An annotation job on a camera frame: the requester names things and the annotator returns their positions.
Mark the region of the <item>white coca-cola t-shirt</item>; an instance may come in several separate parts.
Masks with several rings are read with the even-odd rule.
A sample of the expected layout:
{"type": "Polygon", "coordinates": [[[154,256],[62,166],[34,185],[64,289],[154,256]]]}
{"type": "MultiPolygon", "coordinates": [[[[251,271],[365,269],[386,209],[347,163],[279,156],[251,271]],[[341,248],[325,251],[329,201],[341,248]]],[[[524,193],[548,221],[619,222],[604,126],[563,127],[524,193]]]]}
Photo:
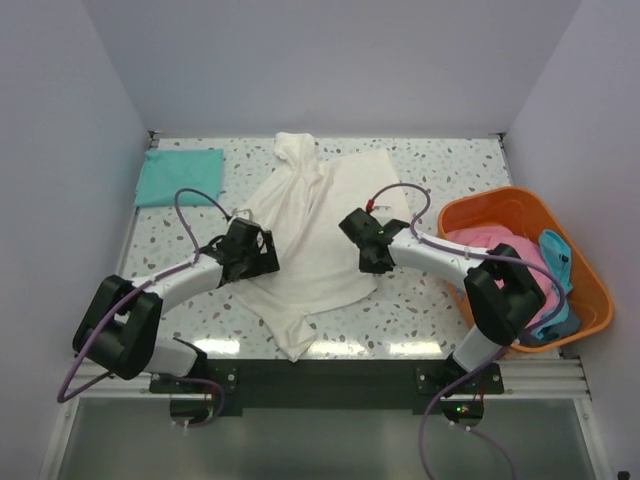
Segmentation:
{"type": "Polygon", "coordinates": [[[360,272],[359,251],[339,224],[399,178],[385,149],[321,160],[308,133],[278,133],[274,154],[282,166],[244,207],[272,233],[280,268],[231,289],[295,362],[316,339],[308,316],[350,305],[376,289],[374,277],[360,272]]]}

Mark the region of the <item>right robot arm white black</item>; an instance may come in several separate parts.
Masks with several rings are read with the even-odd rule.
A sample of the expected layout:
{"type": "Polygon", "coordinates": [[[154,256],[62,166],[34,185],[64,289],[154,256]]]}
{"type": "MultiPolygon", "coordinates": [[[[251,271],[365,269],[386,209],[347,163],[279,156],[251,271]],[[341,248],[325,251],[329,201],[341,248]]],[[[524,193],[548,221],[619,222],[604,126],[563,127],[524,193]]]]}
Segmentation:
{"type": "Polygon", "coordinates": [[[412,268],[465,292],[474,326],[445,360],[439,378],[456,392],[476,386],[480,367],[509,347],[546,303],[529,266],[509,245],[493,250],[467,247],[421,234],[401,220],[381,224],[361,208],[348,214],[339,228],[358,248],[362,273],[412,268]]]}

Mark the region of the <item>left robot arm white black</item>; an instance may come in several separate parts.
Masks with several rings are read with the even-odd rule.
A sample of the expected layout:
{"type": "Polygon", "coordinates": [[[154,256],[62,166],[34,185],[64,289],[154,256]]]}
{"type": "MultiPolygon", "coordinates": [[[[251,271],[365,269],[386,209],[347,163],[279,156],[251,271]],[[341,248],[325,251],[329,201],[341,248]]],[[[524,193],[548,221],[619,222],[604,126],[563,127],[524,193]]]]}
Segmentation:
{"type": "Polygon", "coordinates": [[[272,232],[234,218],[192,258],[145,277],[104,279],[72,347],[123,380],[143,372],[171,376],[183,391],[196,392],[210,376],[207,355],[184,340],[159,338],[161,318],[197,295],[279,270],[272,232]]]}

